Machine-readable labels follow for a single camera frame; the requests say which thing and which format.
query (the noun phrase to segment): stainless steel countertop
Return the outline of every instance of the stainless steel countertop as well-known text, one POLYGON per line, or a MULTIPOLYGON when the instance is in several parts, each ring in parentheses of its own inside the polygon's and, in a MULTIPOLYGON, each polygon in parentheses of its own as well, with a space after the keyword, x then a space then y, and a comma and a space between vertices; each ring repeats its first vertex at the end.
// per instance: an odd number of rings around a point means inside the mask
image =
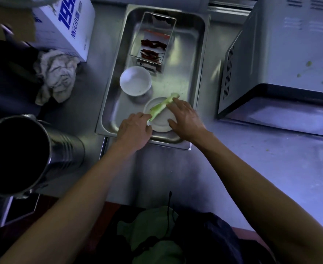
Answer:
MULTIPOLYGON (((108 81, 124 7, 94 4, 96 21, 87 63, 71 98, 45 120, 77 135, 86 148, 83 165, 54 180, 41 193, 62 196, 100 157, 104 137, 95 127, 108 81)), ((323 225, 323 137, 215 120, 221 61, 240 25, 211 22, 197 112, 207 128, 240 158, 293 198, 323 225)), ((201 152, 148 144, 114 180, 108 201, 151 208, 171 203, 213 212, 231 226, 251 229, 201 152)))

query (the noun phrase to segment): person's left hand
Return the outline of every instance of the person's left hand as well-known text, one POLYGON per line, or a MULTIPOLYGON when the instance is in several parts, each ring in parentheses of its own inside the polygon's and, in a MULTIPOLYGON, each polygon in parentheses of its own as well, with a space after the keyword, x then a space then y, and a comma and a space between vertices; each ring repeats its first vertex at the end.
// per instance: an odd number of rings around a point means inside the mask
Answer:
POLYGON ((140 150, 146 145, 152 136, 152 127, 147 126, 147 121, 152 116, 141 112, 131 114, 124 119, 117 133, 117 141, 133 152, 140 150))

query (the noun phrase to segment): brown cardboard flap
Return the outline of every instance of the brown cardboard flap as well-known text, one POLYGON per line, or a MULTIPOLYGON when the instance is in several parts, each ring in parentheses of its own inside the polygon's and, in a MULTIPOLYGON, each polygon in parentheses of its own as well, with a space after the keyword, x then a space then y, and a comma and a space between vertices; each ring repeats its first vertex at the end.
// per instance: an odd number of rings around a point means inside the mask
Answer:
POLYGON ((31 9, 0 6, 0 40, 5 40, 1 24, 11 28, 17 41, 35 41, 34 18, 31 9))

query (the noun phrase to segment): forearm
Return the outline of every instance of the forearm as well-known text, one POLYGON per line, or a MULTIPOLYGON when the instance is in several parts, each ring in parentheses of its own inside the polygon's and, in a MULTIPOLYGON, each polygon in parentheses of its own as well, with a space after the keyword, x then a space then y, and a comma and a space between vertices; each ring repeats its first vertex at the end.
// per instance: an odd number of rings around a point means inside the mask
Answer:
POLYGON ((110 183, 130 152, 114 144, 1 258, 0 263, 73 261, 104 205, 110 183))
POLYGON ((267 244, 287 261, 299 263, 288 251, 323 252, 323 227, 271 182, 242 161, 212 133, 194 144, 213 166, 243 215, 267 244))

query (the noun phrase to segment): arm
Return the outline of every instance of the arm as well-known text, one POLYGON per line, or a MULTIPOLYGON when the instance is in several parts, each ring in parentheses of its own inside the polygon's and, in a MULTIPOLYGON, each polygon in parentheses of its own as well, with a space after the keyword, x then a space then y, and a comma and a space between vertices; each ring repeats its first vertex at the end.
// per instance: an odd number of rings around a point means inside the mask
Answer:
POLYGON ((130 115, 119 128, 117 142, 0 259, 5 263, 70 263, 99 216, 109 186, 122 162, 149 140, 151 116, 130 115))
POLYGON ((170 127, 208 159, 247 221, 284 263, 323 263, 323 227, 208 132, 185 101, 168 108, 170 127))

